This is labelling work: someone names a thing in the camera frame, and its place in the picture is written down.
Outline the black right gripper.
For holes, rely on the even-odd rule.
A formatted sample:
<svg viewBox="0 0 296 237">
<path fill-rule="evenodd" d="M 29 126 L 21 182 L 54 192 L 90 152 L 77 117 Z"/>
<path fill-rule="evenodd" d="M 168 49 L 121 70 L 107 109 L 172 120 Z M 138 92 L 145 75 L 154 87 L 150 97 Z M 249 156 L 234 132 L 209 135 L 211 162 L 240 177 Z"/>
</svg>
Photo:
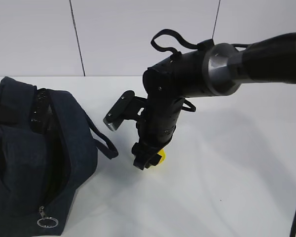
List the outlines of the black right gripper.
<svg viewBox="0 0 296 237">
<path fill-rule="evenodd" d="M 142 120 L 138 122 L 139 141 L 132 147 L 133 165 L 144 170 L 157 165 L 156 155 L 172 139 L 183 106 L 183 99 L 148 96 Z"/>
</svg>

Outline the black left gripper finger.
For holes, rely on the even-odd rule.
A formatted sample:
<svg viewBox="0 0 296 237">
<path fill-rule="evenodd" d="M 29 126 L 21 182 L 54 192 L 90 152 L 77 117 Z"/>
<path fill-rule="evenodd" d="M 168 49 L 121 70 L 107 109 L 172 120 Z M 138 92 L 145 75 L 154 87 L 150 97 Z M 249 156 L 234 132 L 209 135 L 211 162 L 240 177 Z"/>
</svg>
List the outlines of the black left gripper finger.
<svg viewBox="0 0 296 237">
<path fill-rule="evenodd" d="M 19 115 L 16 110 L 0 104 L 0 123 L 19 123 Z"/>
</svg>

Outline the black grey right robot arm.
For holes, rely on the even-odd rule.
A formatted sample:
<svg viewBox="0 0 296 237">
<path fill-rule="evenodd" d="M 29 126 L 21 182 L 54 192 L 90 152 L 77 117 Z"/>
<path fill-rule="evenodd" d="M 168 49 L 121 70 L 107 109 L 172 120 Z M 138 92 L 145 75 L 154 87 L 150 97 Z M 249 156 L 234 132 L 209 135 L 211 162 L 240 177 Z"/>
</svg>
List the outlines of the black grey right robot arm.
<svg viewBox="0 0 296 237">
<path fill-rule="evenodd" d="M 245 83 L 296 84 L 296 32 L 252 44 L 215 44 L 212 39 L 192 44 L 169 29 L 162 35 L 174 37 L 189 52 L 151 41 L 157 51 L 171 55 L 143 74 L 148 96 L 136 125 L 139 141 L 132 148 L 139 169 L 159 163 L 159 151 L 170 143 L 180 112 L 194 111 L 188 98 L 229 96 Z"/>
</svg>

